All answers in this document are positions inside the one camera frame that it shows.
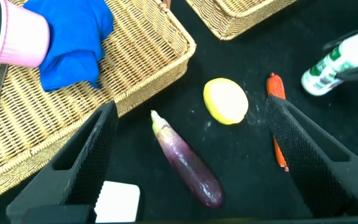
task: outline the green label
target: green label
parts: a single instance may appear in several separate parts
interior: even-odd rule
[[[329,57],[331,58],[331,60],[336,61],[338,58],[340,58],[341,52],[339,51],[339,46],[336,47],[331,53],[329,53]]]
[[[339,67],[338,71],[343,72],[343,71],[346,71],[346,70],[349,70],[349,69],[352,69],[352,68],[354,68],[354,66],[351,63],[345,62],[344,64],[342,64]]]
[[[326,67],[326,64],[325,64],[324,58],[323,58],[315,66],[313,66],[310,69],[310,75],[316,76],[316,77],[320,76],[321,72],[324,70],[325,67]]]

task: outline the basket handle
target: basket handle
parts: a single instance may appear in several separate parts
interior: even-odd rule
[[[171,0],[163,0],[162,2],[167,5],[167,9],[171,8]]]

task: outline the basket rim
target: basket rim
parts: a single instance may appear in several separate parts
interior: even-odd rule
[[[244,12],[234,12],[232,9],[230,9],[227,4],[223,0],[214,0],[218,6],[229,16],[234,18],[243,18],[248,16],[249,14],[258,11],[259,9],[265,7],[266,5],[274,2],[274,1],[281,1],[281,0],[264,0],[260,4],[245,10]]]
[[[121,100],[127,98],[128,96],[132,95],[133,93],[135,93],[137,90],[143,88],[144,86],[149,85],[157,78],[161,77],[168,71],[177,67],[179,64],[188,60],[195,53],[196,43],[195,43],[194,39],[187,32],[187,30],[180,24],[179,20],[175,17],[175,15],[172,13],[172,11],[167,8],[161,7],[162,0],[154,0],[154,2],[156,3],[156,7],[159,7],[167,15],[168,20],[172,23],[172,25],[174,25],[178,29],[180,34],[185,37],[185,40],[187,41],[189,48],[187,49],[186,53],[184,55],[182,55],[181,57],[175,59],[173,62],[164,66],[163,68],[161,68],[159,71],[157,71],[153,75],[147,77],[145,80],[142,80],[141,82],[136,83],[134,86],[130,87],[125,92],[118,94],[113,99],[116,103],[118,103]],[[0,167],[0,176],[5,174],[6,172],[9,172],[11,169],[19,166],[22,162],[30,159],[30,157],[35,156],[38,152],[51,146],[54,142],[67,137],[74,130],[78,129],[88,119],[88,117],[92,113],[93,113],[93,111],[90,111],[89,113],[85,114],[82,118],[80,118],[78,121],[75,121],[71,125],[60,129],[59,132],[50,135],[44,141],[38,143],[37,145],[35,145],[32,148],[20,153],[16,157],[10,159],[9,162],[3,164]]]

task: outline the lemon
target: lemon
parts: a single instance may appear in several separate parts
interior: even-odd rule
[[[222,124],[240,123],[248,110],[246,93],[227,78],[216,78],[205,84],[204,102],[212,117]]]

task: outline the pink container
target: pink container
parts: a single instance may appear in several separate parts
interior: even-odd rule
[[[38,67],[48,52],[49,38],[44,17],[0,0],[0,63]]]

